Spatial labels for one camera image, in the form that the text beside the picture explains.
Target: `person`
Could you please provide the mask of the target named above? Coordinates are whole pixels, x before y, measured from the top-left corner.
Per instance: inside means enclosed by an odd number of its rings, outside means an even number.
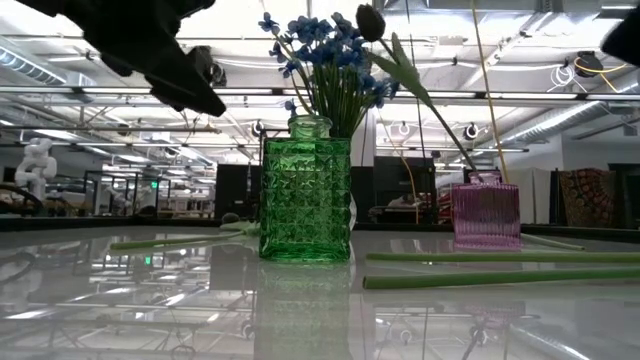
[[[413,195],[406,194],[406,195],[402,195],[397,199],[391,200],[389,202],[389,205],[387,206],[388,207],[414,207],[415,199],[413,198]]]

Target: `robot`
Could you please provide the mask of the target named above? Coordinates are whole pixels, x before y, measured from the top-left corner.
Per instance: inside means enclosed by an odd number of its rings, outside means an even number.
[[[215,0],[18,0],[54,17],[62,14],[84,31],[84,39],[120,76],[144,74],[151,94],[176,111],[220,116],[225,105],[212,89],[216,64],[210,48],[188,55],[175,39],[182,19]]]
[[[52,145],[51,139],[31,139],[16,169],[16,186],[28,186],[29,192],[38,200],[44,200],[47,180],[53,179],[58,172],[56,159],[49,156]]]

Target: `flower stem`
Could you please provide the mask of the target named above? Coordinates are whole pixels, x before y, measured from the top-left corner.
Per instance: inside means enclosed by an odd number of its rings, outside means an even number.
[[[367,260],[417,262],[546,262],[546,263],[640,263],[640,253],[452,253],[452,254],[391,254],[369,253]]]
[[[420,276],[365,276],[365,289],[416,289],[441,286],[529,283],[539,281],[628,279],[640,277],[640,268],[498,271]]]

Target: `ceiling pipe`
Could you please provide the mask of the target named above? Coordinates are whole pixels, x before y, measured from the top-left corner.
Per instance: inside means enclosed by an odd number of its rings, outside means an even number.
[[[639,71],[632,71],[612,81],[620,94],[636,93],[638,88]],[[603,92],[608,87],[603,85],[595,92]],[[514,144],[530,144],[561,133],[572,127],[585,124],[611,113],[604,101],[584,101],[565,109],[553,109],[537,116],[500,135],[502,146]],[[496,146],[494,140],[487,141],[481,147]]]

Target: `ductwork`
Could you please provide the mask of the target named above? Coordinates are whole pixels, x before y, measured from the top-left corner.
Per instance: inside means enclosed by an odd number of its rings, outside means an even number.
[[[632,71],[627,75],[623,75],[621,78],[612,81],[613,86],[618,89],[621,94],[635,93],[639,89],[639,74],[639,71]],[[608,90],[609,88],[607,86],[602,86],[594,92],[611,92]],[[514,145],[516,143],[518,145],[529,144],[536,140],[546,139],[559,134],[572,127],[599,119],[611,112],[608,104],[604,101],[585,101],[569,108],[553,109],[500,135],[501,144],[503,146]],[[479,147],[493,147],[495,145],[495,142],[491,140],[479,145]]]
[[[49,68],[36,57],[26,54],[2,37],[0,37],[0,65],[41,84],[60,86],[67,82],[62,72]]]

